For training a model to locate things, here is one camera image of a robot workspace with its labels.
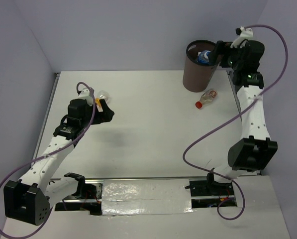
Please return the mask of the blue label bottle horizontal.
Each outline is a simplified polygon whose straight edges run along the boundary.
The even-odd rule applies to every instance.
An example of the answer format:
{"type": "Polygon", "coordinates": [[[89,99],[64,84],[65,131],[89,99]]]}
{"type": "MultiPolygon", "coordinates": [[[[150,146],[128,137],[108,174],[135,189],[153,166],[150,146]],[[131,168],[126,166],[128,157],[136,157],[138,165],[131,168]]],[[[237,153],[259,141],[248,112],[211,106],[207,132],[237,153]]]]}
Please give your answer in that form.
{"type": "Polygon", "coordinates": [[[198,57],[197,57],[197,62],[202,63],[202,64],[208,64],[210,53],[211,53],[211,51],[209,51],[209,50],[204,50],[202,52],[199,52],[198,57]]]}

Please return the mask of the orange cap clear bottle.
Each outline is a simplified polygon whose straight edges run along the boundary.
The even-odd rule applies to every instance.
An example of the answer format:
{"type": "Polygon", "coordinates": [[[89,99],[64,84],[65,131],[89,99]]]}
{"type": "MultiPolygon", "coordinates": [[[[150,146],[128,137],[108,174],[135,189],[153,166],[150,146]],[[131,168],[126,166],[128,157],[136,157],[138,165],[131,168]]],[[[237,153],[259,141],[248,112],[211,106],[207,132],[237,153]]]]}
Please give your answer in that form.
{"type": "Polygon", "coordinates": [[[100,100],[105,100],[105,102],[108,104],[110,101],[110,95],[107,91],[100,90],[98,91],[96,95],[96,104],[100,105],[100,100]]]}

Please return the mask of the red cap small bottle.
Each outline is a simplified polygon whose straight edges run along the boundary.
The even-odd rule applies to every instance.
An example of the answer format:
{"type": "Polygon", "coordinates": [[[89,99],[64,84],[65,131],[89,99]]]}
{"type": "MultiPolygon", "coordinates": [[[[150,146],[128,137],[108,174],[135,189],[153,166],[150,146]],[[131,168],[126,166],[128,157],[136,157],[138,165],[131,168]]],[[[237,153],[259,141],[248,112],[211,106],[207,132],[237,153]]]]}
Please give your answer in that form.
{"type": "Polygon", "coordinates": [[[211,103],[216,97],[217,91],[210,89],[201,96],[200,100],[195,103],[195,106],[197,109],[201,109],[204,105],[211,103]]]}

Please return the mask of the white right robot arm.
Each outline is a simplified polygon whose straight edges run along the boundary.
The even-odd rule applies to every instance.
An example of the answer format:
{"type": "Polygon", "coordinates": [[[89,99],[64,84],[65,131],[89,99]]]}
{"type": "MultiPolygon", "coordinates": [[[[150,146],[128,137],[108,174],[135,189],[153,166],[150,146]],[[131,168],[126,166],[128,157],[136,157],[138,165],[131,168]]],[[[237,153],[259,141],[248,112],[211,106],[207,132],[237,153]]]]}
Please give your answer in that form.
{"type": "Polygon", "coordinates": [[[261,95],[264,81],[258,68],[264,50],[264,44],[255,40],[243,40],[239,46],[225,49],[221,64],[233,70],[242,134],[229,149],[227,163],[208,173],[205,189],[209,194],[227,189],[233,179],[247,172],[265,169],[278,150],[277,142],[271,140],[267,130],[261,95]]]}

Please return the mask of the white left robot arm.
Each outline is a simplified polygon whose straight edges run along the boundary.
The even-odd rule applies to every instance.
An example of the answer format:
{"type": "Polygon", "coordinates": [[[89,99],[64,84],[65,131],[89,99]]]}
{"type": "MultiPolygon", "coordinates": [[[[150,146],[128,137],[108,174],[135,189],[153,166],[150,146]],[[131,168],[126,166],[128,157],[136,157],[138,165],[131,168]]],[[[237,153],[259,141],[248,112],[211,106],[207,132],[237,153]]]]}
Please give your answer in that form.
{"type": "Polygon", "coordinates": [[[86,99],[71,100],[68,113],[54,130],[51,141],[42,154],[17,181],[8,181],[3,188],[4,210],[8,218],[39,226],[48,211],[65,197],[81,198],[86,194],[85,177],[68,172],[59,181],[52,181],[54,173],[73,151],[89,124],[110,122],[114,116],[104,99],[101,110],[86,99]]]}

